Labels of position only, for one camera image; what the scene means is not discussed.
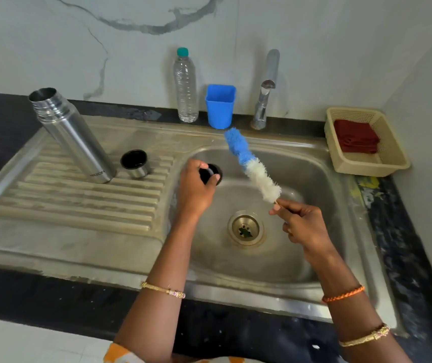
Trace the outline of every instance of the teal bottle cap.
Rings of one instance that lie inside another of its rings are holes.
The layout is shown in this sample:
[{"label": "teal bottle cap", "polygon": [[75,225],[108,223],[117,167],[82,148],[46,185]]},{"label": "teal bottle cap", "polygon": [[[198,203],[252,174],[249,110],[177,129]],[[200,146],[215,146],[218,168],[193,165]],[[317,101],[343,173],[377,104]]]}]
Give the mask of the teal bottle cap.
[{"label": "teal bottle cap", "polygon": [[189,50],[185,47],[179,47],[177,49],[177,56],[179,57],[187,57],[189,56]]}]

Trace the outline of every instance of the white floor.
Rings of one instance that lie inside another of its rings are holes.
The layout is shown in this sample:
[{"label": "white floor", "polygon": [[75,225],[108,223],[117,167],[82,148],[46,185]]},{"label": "white floor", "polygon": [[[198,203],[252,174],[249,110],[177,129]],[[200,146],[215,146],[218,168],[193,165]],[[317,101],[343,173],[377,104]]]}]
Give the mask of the white floor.
[{"label": "white floor", "polygon": [[110,341],[0,321],[0,363],[102,363]]}]

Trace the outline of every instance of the beige basket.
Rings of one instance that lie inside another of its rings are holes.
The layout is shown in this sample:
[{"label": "beige basket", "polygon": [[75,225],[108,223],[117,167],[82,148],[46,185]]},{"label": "beige basket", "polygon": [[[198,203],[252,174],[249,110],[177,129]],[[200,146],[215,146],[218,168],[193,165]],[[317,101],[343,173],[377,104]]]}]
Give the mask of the beige basket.
[{"label": "beige basket", "polygon": [[[337,119],[369,123],[380,139],[377,153],[342,152],[334,129],[334,121]],[[371,109],[331,107],[327,109],[325,132],[334,169],[339,173],[384,177],[398,169],[406,169],[410,166],[407,156],[382,112]]]}]

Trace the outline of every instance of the folded towel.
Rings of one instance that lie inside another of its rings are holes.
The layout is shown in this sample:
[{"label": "folded towel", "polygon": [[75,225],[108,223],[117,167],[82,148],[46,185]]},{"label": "folded towel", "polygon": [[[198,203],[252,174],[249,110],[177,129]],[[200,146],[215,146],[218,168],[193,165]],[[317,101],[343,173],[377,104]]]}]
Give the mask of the folded towel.
[{"label": "folded towel", "polygon": [[369,123],[337,119],[334,128],[343,152],[377,153],[379,137]]}]

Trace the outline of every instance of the vein pattern on marble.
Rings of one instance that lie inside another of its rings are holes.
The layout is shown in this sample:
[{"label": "vein pattern on marble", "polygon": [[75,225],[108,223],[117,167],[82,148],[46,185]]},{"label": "vein pattern on marble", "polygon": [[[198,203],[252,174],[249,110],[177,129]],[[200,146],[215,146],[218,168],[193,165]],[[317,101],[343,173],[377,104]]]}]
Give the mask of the vein pattern on marble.
[{"label": "vein pattern on marble", "polygon": [[110,26],[111,28],[117,30],[123,30],[126,32],[138,31],[145,34],[152,34],[158,36],[161,34],[166,34],[166,33],[170,33],[182,29],[191,23],[199,21],[206,15],[214,14],[216,12],[217,5],[221,3],[223,0],[209,0],[206,5],[188,14],[181,13],[181,10],[185,10],[183,8],[174,8],[172,10],[169,10],[174,14],[175,18],[173,21],[168,22],[164,25],[136,24],[132,20],[128,20],[128,19],[110,20],[102,16],[95,15],[93,12],[91,12],[90,10],[86,9],[81,5],[72,4],[64,0],[56,0],[56,1],[61,2],[63,5],[69,8],[75,8],[81,10],[86,14],[90,15],[91,17],[97,19],[99,22],[102,22],[105,25]]},{"label": "vein pattern on marble", "polygon": [[87,100],[89,100],[90,98],[93,98],[93,97],[95,97],[95,98],[97,98],[97,97],[100,97],[102,94],[103,94],[103,92],[104,92],[104,89],[105,89],[105,68],[106,68],[106,63],[107,63],[107,61],[109,60],[109,58],[110,58],[110,55],[109,55],[109,52],[108,52],[108,50],[105,48],[105,46],[103,45],[103,43],[102,42],[100,42],[100,40],[92,33],[92,31],[90,30],[90,28],[88,28],[87,27],[87,29],[88,29],[88,31],[89,31],[89,33],[92,35],[92,37],[93,38],[95,38],[95,40],[102,46],[102,48],[105,50],[105,53],[106,53],[106,57],[105,57],[105,60],[103,61],[103,66],[102,66],[102,68],[100,69],[100,82],[98,83],[98,87],[97,87],[97,89],[95,89],[94,91],[92,91],[92,92],[89,92],[89,93],[84,93],[83,94],[83,100],[84,101],[87,101]]}]

